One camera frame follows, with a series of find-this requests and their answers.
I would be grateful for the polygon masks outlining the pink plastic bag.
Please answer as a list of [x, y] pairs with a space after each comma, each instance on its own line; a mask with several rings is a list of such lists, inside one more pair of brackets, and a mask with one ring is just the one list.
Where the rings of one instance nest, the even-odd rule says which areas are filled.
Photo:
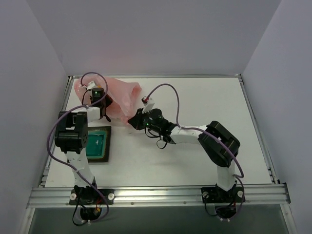
[[87, 85], [92, 81], [96, 86], [103, 89], [106, 88], [105, 84], [108, 84], [108, 96], [113, 102], [106, 108], [106, 113], [108, 117], [121, 120], [127, 124], [128, 119], [132, 118], [137, 112], [135, 104], [142, 90], [139, 83], [89, 75], [83, 79], [83, 84]]

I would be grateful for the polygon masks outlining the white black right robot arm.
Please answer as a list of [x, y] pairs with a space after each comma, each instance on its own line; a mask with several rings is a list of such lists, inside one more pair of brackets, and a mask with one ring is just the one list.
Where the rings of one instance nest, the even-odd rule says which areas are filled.
[[150, 138], [159, 138], [165, 146], [180, 143], [200, 145], [217, 166], [217, 187], [227, 192], [234, 186], [235, 166], [232, 160], [238, 154], [240, 142], [219, 122], [212, 121], [199, 127], [179, 127], [165, 119], [158, 108], [147, 112], [140, 108], [128, 123], [136, 130], [155, 132], [156, 135], [150, 135]]

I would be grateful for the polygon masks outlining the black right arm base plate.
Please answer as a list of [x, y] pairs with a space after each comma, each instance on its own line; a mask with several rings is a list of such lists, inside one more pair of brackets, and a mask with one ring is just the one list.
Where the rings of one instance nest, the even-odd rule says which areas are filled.
[[228, 191], [219, 188], [217, 185], [214, 187], [202, 187], [202, 202], [207, 203], [231, 203], [231, 202], [245, 202], [244, 189], [240, 186], [233, 186]]

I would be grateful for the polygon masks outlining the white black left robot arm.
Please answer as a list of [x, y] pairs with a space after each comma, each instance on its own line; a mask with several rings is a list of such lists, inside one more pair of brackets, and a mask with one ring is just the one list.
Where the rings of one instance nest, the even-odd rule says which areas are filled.
[[55, 145], [67, 157], [66, 164], [74, 174], [76, 195], [91, 198], [97, 194], [95, 176], [91, 172], [86, 146], [88, 143], [88, 124], [104, 117], [106, 93], [103, 88], [91, 89], [92, 106], [82, 105], [68, 112], [60, 112], [55, 132]]

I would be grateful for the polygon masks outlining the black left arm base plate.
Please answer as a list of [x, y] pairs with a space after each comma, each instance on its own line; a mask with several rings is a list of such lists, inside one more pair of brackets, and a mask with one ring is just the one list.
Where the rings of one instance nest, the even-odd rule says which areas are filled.
[[74, 188], [71, 191], [69, 204], [76, 205], [78, 202], [78, 196], [80, 196], [79, 204], [81, 205], [112, 205], [115, 199], [114, 189], [101, 189], [98, 188], [100, 195], [93, 188]]

